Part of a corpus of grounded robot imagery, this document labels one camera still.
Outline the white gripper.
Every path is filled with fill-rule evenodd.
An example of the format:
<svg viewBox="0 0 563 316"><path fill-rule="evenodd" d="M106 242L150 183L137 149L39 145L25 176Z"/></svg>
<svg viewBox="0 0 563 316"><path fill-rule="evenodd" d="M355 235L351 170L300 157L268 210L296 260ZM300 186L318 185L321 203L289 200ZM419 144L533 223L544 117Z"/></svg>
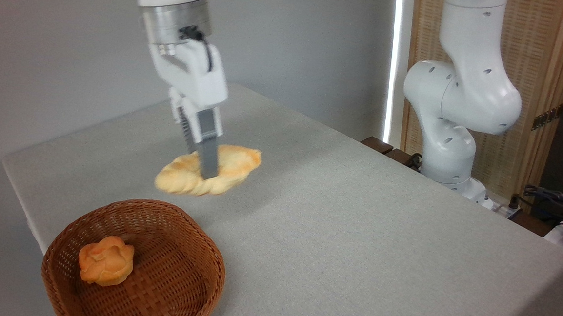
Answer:
<svg viewBox="0 0 563 316"><path fill-rule="evenodd" d="M150 44L159 77L170 85L169 105L181 126L189 153L198 153L202 179L218 175L218 138L222 136L219 108L229 97L218 49L188 39L178 44ZM182 107L182 96L200 111Z"/></svg>

